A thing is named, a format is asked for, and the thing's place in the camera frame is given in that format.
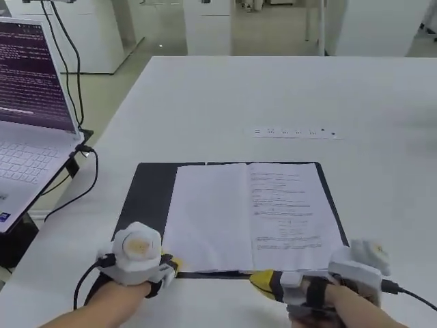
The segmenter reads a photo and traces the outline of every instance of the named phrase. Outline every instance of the laptop keyboard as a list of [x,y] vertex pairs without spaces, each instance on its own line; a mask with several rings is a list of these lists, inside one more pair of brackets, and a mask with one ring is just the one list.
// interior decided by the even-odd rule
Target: laptop keyboard
[[36,185],[38,176],[57,156],[54,147],[0,141],[0,178]]

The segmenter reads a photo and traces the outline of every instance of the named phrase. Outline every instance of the laptop screen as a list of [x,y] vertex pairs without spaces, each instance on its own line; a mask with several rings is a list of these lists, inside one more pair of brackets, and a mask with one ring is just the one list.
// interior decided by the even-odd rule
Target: laptop screen
[[0,121],[74,132],[39,25],[0,22]]

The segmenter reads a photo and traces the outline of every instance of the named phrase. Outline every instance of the black cable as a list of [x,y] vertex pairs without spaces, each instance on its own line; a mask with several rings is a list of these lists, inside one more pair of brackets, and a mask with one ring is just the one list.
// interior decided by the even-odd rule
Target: black cable
[[48,193],[51,193],[52,191],[54,191],[57,187],[59,187],[60,185],[62,185],[65,181],[67,181],[67,179],[70,177],[70,175],[67,175],[60,183],[58,183],[57,185],[55,185],[53,188],[50,188],[48,191],[45,191],[41,194],[41,196],[47,195]]
[[76,289],[74,289],[74,295],[73,295],[73,310],[77,310],[77,299],[79,297],[79,290],[81,289],[81,286],[85,279],[87,279],[88,275],[93,271],[95,268],[102,267],[102,268],[108,268],[115,265],[117,262],[115,258],[115,254],[106,254],[105,256],[99,258],[93,265],[91,265],[88,270],[82,275],[79,282],[76,285]]
[[62,22],[62,19],[59,15],[59,12],[57,11],[55,3],[53,1],[50,1],[50,4],[52,6],[53,13],[56,16],[56,19],[57,19],[59,25],[61,25],[62,31],[66,35],[68,42],[70,43],[71,47],[73,48],[74,53],[76,54],[76,58],[77,58],[77,74],[76,74],[77,75],[77,92],[79,95],[79,107],[81,109],[81,120],[79,121],[79,126],[82,126],[83,121],[85,119],[85,116],[84,116],[84,112],[83,112],[83,100],[82,100],[82,89],[81,89],[81,56],[79,55],[79,52],[78,52],[76,46],[74,45],[73,40],[71,40],[70,34],[68,34],[67,29],[64,26],[64,23]]
[[76,285],[76,289],[74,290],[74,296],[73,296],[73,310],[77,310],[77,299],[79,297],[79,290],[81,289],[81,286],[85,279],[88,277],[88,275],[93,271],[95,268],[98,268],[100,266],[99,261],[96,261],[93,265],[91,265],[88,270],[83,274],[83,276],[80,278],[79,282]]
[[410,292],[409,290],[406,290],[399,286],[399,284],[396,284],[395,282],[392,282],[391,280],[383,279],[381,283],[381,290],[383,292],[388,292],[390,294],[398,295],[400,292],[410,295],[411,297],[414,297],[418,301],[428,305],[430,308],[432,308],[434,311],[437,311],[437,306],[432,304],[431,302],[427,301],[426,299],[420,297],[419,295],[414,294],[413,292]]
[[409,290],[401,288],[399,292],[402,292],[404,294],[410,295],[411,297],[414,297],[418,301],[428,305],[430,308],[432,308],[434,311],[437,311],[437,306],[435,306],[433,303],[427,301],[426,299],[420,297],[419,295],[414,294],[413,292],[410,292]]
[[96,157],[96,176],[94,177],[94,181],[91,185],[90,188],[88,188],[88,190],[86,190],[84,193],[80,194],[79,196],[73,198],[72,200],[66,202],[64,205],[56,208],[55,210],[52,210],[44,219],[44,222],[47,221],[48,217],[50,217],[51,215],[55,214],[56,212],[60,211],[62,208],[67,207],[68,205],[70,205],[71,203],[77,201],[78,199],[82,198],[83,196],[87,195],[96,185],[97,183],[97,179],[98,179],[98,155],[97,152],[93,149],[93,148],[89,148],[86,147],[86,149],[84,149],[83,151],[87,151],[87,152],[92,152],[94,154],[94,156]]
[[43,0],[41,0],[40,3],[41,3],[42,11],[44,12],[44,16],[46,17],[46,20],[47,20],[47,23],[48,23],[48,27],[50,28],[50,33],[52,35],[53,42],[55,43],[57,52],[59,53],[59,56],[60,56],[61,61],[62,61],[62,64],[64,65],[64,69],[66,70],[67,94],[68,94],[68,98],[70,99],[70,101],[72,103],[72,106],[73,106],[74,116],[76,118],[76,121],[77,121],[77,124],[79,126],[79,129],[82,129],[81,123],[79,122],[79,118],[77,116],[76,104],[73,101],[73,97],[72,97],[71,91],[70,91],[70,75],[69,75],[70,73],[68,72],[67,62],[66,62],[64,56],[62,55],[61,48],[59,47],[59,44],[57,43],[55,31],[53,30],[53,25],[52,25],[52,22],[50,21],[50,18],[48,17],[47,10],[46,10],[46,7],[44,5]]

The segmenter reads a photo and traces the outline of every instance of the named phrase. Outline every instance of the open book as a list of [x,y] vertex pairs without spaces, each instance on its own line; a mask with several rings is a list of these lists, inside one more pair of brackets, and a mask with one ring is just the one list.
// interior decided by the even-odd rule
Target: open book
[[163,248],[183,272],[325,269],[342,245],[314,163],[178,168]]

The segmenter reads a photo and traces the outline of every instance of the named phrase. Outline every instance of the white laptop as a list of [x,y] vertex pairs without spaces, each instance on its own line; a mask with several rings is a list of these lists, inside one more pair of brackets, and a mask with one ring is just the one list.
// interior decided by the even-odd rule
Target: white laptop
[[42,22],[0,17],[0,233],[83,142]]

